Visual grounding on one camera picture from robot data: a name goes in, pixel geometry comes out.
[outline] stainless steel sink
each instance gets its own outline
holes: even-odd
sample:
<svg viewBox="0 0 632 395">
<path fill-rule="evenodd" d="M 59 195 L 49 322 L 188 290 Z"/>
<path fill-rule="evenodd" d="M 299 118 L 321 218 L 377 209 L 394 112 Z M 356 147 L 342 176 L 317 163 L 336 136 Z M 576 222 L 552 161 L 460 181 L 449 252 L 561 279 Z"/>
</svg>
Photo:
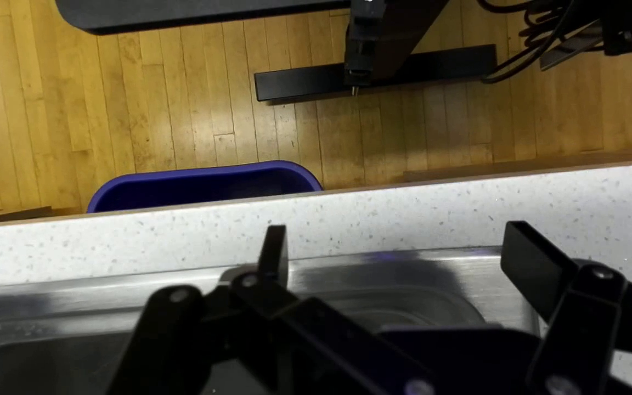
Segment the stainless steel sink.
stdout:
<svg viewBox="0 0 632 395">
<path fill-rule="evenodd" d="M 224 273 L 200 267 L 0 288 L 0 395 L 105 394 L 146 297 L 178 284 L 210 293 Z M 371 332 L 483 326 L 538 332 L 535 315 L 500 273 L 496 248 L 289 262 L 289 290 L 324 298 Z M 240 364 L 224 364 L 206 394 L 263 390 Z"/>
</svg>

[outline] speckled countertop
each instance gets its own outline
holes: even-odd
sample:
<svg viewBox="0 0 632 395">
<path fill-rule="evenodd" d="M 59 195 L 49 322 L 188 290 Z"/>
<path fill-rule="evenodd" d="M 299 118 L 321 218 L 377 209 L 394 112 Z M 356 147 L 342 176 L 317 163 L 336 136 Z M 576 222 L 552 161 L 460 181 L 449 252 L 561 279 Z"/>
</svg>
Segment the speckled countertop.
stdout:
<svg viewBox="0 0 632 395">
<path fill-rule="evenodd" d="M 0 285 L 245 264 L 267 225 L 288 225 L 291 256 L 317 256 L 499 245 L 510 219 L 632 279 L 632 168 L 615 168 L 7 225 Z"/>
</svg>

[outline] black cable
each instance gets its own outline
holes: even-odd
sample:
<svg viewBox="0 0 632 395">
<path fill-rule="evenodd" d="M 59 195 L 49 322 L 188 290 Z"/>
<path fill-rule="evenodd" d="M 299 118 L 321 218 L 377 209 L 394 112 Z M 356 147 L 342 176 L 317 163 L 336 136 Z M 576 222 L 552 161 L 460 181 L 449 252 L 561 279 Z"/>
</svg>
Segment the black cable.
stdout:
<svg viewBox="0 0 632 395">
<path fill-rule="evenodd" d="M 525 13 L 526 23 L 526 28 L 520 31 L 526 49 L 499 64 L 493 72 L 483 76 L 484 84 L 504 82 L 538 61 L 557 40 L 561 40 L 576 10 L 576 0 L 528 0 L 510 7 L 478 0 L 478 4 L 492 13 Z"/>
</svg>

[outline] wooden floor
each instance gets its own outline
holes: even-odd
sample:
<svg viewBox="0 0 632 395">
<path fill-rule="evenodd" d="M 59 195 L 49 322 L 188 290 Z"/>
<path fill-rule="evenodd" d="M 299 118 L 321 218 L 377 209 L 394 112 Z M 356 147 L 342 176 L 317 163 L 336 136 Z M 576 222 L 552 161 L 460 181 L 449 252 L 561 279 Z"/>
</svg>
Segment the wooden floor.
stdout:
<svg viewBox="0 0 632 395">
<path fill-rule="evenodd" d="M 52 0 L 0 0 L 0 211 L 80 211 L 129 171 L 286 158 L 328 189 L 632 158 L 632 57 L 506 84 L 263 106 L 253 72 L 342 60 L 346 13 L 93 38 Z M 520 49 L 518 20 L 452 0 L 418 50 Z"/>
</svg>

